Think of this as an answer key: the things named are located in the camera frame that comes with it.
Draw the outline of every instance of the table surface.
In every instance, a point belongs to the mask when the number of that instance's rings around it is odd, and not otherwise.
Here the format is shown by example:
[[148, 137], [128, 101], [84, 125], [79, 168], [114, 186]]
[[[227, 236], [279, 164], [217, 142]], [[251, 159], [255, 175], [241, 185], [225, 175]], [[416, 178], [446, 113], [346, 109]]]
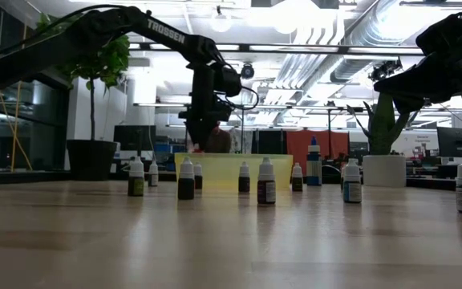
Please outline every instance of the table surface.
[[0, 288], [462, 288], [453, 192], [338, 185], [256, 195], [175, 183], [0, 185]]

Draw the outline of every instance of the person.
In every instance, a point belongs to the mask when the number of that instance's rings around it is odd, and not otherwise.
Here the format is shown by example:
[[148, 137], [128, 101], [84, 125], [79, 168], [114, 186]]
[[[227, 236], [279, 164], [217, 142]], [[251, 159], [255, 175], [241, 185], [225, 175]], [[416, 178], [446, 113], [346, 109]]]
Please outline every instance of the person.
[[206, 142], [205, 153], [229, 153], [231, 150], [231, 134], [219, 128], [220, 122], [212, 129]]

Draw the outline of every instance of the white plant pot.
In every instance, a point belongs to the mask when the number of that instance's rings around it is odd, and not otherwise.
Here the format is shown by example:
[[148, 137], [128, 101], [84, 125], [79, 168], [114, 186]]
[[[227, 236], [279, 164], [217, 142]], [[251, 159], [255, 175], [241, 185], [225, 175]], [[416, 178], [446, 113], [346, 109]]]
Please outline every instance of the white plant pot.
[[404, 156], [363, 157], [363, 184], [403, 188], [406, 186], [406, 158]]

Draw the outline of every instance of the potted plant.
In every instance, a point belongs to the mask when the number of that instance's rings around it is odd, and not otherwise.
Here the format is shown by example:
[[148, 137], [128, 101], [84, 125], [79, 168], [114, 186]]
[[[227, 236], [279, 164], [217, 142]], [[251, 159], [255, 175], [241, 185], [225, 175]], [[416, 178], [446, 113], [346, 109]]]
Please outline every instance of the potted plant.
[[391, 155], [391, 146], [397, 140], [409, 120], [409, 113], [404, 113], [395, 121], [393, 97], [380, 94], [373, 108], [365, 103], [368, 111], [368, 129], [365, 129], [347, 106], [347, 111], [358, 121], [359, 126], [368, 137], [370, 154], [363, 157], [364, 185], [404, 187], [406, 186], [406, 158]]
[[[45, 36], [56, 35], [64, 31], [78, 18], [69, 18], [66, 22], [48, 31]], [[38, 31], [56, 20], [58, 19], [53, 16], [42, 14], [37, 23]], [[129, 40], [124, 35], [112, 40], [96, 52], [81, 55], [56, 67], [71, 83], [79, 77], [86, 79], [86, 88], [90, 91], [90, 140], [67, 140], [71, 174], [75, 180], [104, 181], [108, 178], [117, 144], [95, 139], [95, 82], [104, 83], [105, 95], [109, 88], [119, 84], [123, 72], [128, 69], [128, 58]]]

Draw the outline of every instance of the plant pot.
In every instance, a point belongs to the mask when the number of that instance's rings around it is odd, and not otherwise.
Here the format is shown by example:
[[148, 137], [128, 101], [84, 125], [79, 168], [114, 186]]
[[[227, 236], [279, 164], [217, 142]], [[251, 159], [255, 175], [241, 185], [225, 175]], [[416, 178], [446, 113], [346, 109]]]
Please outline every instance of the plant pot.
[[363, 184], [403, 188], [406, 186], [406, 158], [404, 156], [363, 157]]
[[101, 140], [68, 140], [71, 175], [76, 181], [106, 181], [117, 143]]

